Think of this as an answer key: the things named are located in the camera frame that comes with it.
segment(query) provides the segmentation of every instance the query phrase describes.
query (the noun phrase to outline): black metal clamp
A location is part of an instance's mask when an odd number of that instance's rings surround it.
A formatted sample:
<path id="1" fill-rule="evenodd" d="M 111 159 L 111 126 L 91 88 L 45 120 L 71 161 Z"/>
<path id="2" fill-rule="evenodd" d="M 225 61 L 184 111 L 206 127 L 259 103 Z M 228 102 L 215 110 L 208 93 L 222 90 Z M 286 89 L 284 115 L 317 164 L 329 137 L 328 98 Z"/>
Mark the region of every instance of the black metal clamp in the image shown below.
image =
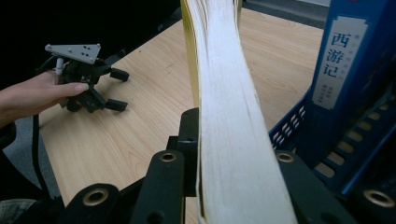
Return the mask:
<path id="1" fill-rule="evenodd" d="M 179 136 L 152 157 L 145 177 L 121 191 L 108 184 L 83 189 L 58 223 L 184 223 L 185 197 L 196 196 L 198 113 L 183 113 Z M 297 155 L 276 150 L 276 158 L 300 224 L 357 223 Z"/>
<path id="2" fill-rule="evenodd" d="M 60 84 L 83 82 L 89 85 L 87 91 L 77 96 L 68 97 L 65 102 L 61 103 L 61 106 L 66 107 L 69 111 L 76 112 L 85 107 L 90 113 L 104 108 L 121 112 L 128 105 L 118 100 L 105 100 L 94 88 L 94 85 L 99 82 L 99 78 L 106 74 L 123 82 L 127 81 L 129 77 L 127 72 L 111 67 L 114 63 L 114 56 L 105 60 L 97 58 L 100 48 L 100 44 L 47 45 L 45 47 L 46 51 L 51 52 L 53 56 L 41 66 L 39 72 L 51 69 L 50 64 L 56 61 L 55 70 L 56 74 L 60 76 Z"/>

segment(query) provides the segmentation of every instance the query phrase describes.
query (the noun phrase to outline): wooden table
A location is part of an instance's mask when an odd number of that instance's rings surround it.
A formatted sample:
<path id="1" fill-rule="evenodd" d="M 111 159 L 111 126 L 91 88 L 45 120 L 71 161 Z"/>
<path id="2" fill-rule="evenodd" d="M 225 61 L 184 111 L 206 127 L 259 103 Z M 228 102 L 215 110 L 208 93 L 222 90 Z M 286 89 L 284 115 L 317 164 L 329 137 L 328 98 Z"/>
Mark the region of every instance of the wooden table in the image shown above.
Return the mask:
<path id="1" fill-rule="evenodd" d="M 312 82 L 323 31 L 243 9 L 240 35 L 268 130 L 302 98 Z M 64 203 L 85 187 L 124 189 L 146 175 L 151 157 L 178 135 L 181 114 L 193 108 L 181 21 L 114 67 L 127 82 L 101 77 L 96 89 L 128 103 L 124 112 L 76 113 L 55 106 L 40 115 L 40 130 Z M 195 198 L 186 223 L 197 223 Z"/>

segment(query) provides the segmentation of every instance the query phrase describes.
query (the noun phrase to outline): black cable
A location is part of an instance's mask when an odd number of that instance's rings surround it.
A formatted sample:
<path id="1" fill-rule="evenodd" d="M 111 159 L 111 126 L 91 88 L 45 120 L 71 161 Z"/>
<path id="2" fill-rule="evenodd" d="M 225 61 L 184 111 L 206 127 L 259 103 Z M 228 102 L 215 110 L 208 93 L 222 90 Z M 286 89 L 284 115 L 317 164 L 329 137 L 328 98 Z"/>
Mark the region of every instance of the black cable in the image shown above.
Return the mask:
<path id="1" fill-rule="evenodd" d="M 46 197 L 50 198 L 50 191 L 47 187 L 46 181 L 40 169 L 40 162 L 38 160 L 38 141 L 39 141 L 39 125 L 38 114 L 33 115 L 33 136 L 32 136 L 32 159 L 33 167 L 35 168 L 35 175 L 37 176 L 38 183 L 44 191 Z"/>
<path id="2" fill-rule="evenodd" d="M 50 69 L 50 65 L 56 62 L 57 57 L 49 57 L 35 72 L 37 75 L 43 73 L 47 69 Z M 33 134 L 32 134 L 32 160 L 33 167 L 35 169 L 35 175 L 37 176 L 38 183 L 43 190 L 46 197 L 50 198 L 50 191 L 48 189 L 47 183 L 44 179 L 43 174 L 40 169 L 40 162 L 38 159 L 38 143 L 39 143 L 39 116 L 38 114 L 33 115 Z"/>

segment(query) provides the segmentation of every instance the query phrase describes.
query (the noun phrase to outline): book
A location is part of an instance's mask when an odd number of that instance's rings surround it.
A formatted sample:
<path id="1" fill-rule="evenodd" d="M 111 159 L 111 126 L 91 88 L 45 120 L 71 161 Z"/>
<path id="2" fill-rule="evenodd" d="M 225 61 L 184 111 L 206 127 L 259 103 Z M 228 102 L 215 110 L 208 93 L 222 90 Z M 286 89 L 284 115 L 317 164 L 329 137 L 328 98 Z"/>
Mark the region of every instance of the book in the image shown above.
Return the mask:
<path id="1" fill-rule="evenodd" d="M 348 161 L 363 161 L 355 143 L 374 136 L 349 130 L 394 78 L 395 59 L 395 1 L 331 2 L 296 146 L 331 190 L 343 184 L 334 182 L 338 171 L 356 168 Z"/>
<path id="2" fill-rule="evenodd" d="M 242 51 L 241 1 L 183 0 L 201 223 L 297 223 Z"/>

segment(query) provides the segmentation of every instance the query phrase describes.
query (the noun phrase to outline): person's hand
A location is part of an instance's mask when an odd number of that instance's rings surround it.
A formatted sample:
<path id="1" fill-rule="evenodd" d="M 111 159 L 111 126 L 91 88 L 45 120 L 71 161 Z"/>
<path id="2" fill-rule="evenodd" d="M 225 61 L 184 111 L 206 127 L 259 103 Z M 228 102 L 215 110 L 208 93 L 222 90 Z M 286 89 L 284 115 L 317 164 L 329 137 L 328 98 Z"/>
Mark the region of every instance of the person's hand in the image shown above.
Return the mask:
<path id="1" fill-rule="evenodd" d="M 0 91 L 0 128 L 16 119 L 38 114 L 89 88 L 86 83 L 57 83 L 58 76 L 48 71 Z"/>

